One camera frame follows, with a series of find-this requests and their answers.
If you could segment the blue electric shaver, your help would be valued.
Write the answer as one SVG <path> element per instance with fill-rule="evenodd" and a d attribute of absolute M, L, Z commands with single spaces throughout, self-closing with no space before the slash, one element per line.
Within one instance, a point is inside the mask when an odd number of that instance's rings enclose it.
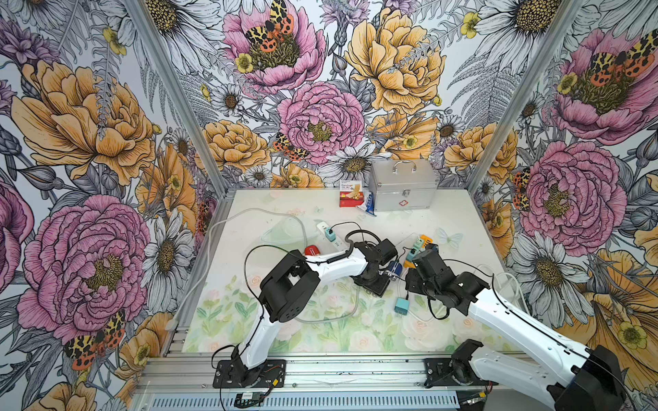
<path fill-rule="evenodd" d="M 390 277 L 393 278 L 401 278 L 403 274 L 403 265 L 400 264 L 397 260 L 392 261 L 388 267 L 387 267 L 387 272 Z"/>

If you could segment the teal usb charger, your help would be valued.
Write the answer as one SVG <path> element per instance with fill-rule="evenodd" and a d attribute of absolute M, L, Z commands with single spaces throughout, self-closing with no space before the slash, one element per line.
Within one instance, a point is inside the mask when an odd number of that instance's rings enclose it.
<path fill-rule="evenodd" d="M 325 236 L 328 241 L 336 241 L 336 234 L 331 228 L 325 229 Z"/>
<path fill-rule="evenodd" d="M 410 302 L 407 299 L 404 298 L 398 298 L 395 306 L 394 306 L 394 312 L 399 314 L 399 315 L 407 315 L 410 310 Z"/>

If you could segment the white power strip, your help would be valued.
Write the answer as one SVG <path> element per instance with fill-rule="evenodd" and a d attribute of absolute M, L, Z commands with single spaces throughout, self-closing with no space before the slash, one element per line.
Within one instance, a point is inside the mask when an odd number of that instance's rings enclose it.
<path fill-rule="evenodd" d="M 316 224 L 316 228 L 320 232 L 321 237 L 329 245 L 331 245 L 333 249 L 335 249 L 336 251 L 346 250 L 346 246 L 344 245 L 344 242 L 338 237 L 336 230 L 332 226 L 330 226 L 327 222 L 325 221 L 318 222 Z"/>

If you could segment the red electric shaver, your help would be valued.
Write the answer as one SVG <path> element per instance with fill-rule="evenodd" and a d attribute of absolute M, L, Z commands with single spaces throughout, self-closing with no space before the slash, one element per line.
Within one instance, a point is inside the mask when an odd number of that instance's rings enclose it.
<path fill-rule="evenodd" d="M 309 245 L 304 249 L 305 256 L 318 256 L 321 255 L 320 248 L 315 245 Z"/>

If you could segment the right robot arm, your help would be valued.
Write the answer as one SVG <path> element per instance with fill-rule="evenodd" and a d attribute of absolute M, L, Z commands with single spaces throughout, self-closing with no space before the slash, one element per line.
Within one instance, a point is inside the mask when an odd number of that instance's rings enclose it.
<path fill-rule="evenodd" d="M 449 362 L 447 377 L 456 384 L 497 383 L 555 410 L 620 410 L 629 400 L 620 363 L 609 349 L 590 349 L 562 336 L 471 272 L 454 274 L 435 248 L 412 263 L 405 279 L 409 292 L 486 325 L 529 357 L 520 360 L 467 339 Z"/>

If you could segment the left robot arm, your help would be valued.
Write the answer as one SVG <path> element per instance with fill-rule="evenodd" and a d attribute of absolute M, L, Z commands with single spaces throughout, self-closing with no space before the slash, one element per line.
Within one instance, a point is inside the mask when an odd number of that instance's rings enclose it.
<path fill-rule="evenodd" d="M 398 258 L 392 242 L 377 239 L 375 244 L 348 243 L 344 251 L 317 256 L 290 251 L 270 270 L 260 283 L 257 320 L 248 337 L 233 349 L 226 380 L 239 387 L 250 387 L 258 381 L 281 328 L 306 308 L 319 286 L 349 277 L 364 289 L 378 283 L 387 287 L 389 279 L 380 270 Z"/>

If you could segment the green adapter on orange strip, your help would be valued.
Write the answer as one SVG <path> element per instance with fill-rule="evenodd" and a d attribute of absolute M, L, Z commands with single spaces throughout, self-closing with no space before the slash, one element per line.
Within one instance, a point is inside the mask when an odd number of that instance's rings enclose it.
<path fill-rule="evenodd" d="M 421 253 L 421 251 L 423 251 L 422 247 L 414 246 L 413 248 L 409 248 L 405 260 L 409 262 L 413 262 L 414 258 L 416 258 L 416 255 Z"/>

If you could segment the orange power strip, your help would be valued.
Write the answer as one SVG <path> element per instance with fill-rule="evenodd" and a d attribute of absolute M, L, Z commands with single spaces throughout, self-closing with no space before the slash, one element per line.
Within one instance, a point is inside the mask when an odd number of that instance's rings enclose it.
<path fill-rule="evenodd" d="M 431 244 L 433 240 L 425 235 L 419 236 L 414 244 L 410 246 L 409 248 L 404 247 L 404 250 L 406 251 L 403 267 L 404 268 L 412 268 L 413 265 L 413 260 L 422 251 L 426 249 L 426 247 Z"/>

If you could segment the blue white packet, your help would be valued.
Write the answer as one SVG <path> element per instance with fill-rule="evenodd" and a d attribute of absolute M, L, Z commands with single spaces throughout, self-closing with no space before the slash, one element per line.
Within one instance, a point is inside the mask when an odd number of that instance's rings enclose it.
<path fill-rule="evenodd" d="M 357 207 L 357 209 L 368 214 L 369 216 L 375 217 L 375 197 L 372 193 L 368 193 L 364 197 L 364 202 Z"/>

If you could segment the red cardboard box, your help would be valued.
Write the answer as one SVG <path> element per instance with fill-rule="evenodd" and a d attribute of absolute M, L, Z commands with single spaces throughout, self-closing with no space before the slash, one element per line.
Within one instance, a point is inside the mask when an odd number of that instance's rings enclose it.
<path fill-rule="evenodd" d="M 339 183 L 339 206 L 358 207 L 364 202 L 363 182 L 358 180 L 341 181 Z"/>

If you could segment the silver metal case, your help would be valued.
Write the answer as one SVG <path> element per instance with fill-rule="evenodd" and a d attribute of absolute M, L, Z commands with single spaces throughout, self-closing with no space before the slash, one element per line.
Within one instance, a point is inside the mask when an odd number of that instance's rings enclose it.
<path fill-rule="evenodd" d="M 430 208 L 437 182 L 428 160 L 387 160 L 372 165 L 369 188 L 375 212 L 423 210 Z"/>

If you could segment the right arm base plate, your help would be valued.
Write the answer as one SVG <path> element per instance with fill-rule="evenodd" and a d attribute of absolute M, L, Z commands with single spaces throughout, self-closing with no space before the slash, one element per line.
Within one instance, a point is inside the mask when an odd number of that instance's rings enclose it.
<path fill-rule="evenodd" d="M 481 386 L 493 387 L 497 383 L 483 380 L 475 375 L 470 366 L 453 361 L 452 358 L 427 358 L 423 361 L 426 379 L 423 387 L 426 389 L 450 386 Z"/>

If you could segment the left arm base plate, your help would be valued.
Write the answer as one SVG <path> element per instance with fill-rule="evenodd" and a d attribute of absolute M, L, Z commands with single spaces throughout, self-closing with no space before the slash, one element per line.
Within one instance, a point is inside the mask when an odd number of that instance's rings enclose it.
<path fill-rule="evenodd" d="M 240 359 L 220 361 L 215 368 L 214 389 L 268 389 L 284 384 L 287 361 L 268 359 L 256 368 L 246 368 Z"/>

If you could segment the aluminium front rail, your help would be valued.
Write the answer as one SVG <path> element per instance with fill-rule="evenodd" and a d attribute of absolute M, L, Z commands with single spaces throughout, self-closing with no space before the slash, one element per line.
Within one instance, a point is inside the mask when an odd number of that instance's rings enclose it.
<path fill-rule="evenodd" d="M 287 361 L 284 384 L 278 392 L 293 390 L 477 390 L 481 386 L 439 386 L 426 389 L 423 361 L 427 358 L 451 358 L 446 353 L 421 354 L 289 354 L 272 356 L 272 360 Z M 549 356 L 535 360 L 527 354 L 502 354 L 481 348 L 471 357 L 468 365 L 478 378 L 497 383 L 507 389 L 531 395 L 549 385 L 567 385 L 573 377 L 569 354 L 560 360 Z M 149 364 L 136 387 L 138 394 L 210 393 L 229 394 L 243 391 L 266 391 L 258 388 L 214 389 L 215 368 L 219 356 L 212 360 L 203 354 L 180 354 L 153 361 Z"/>

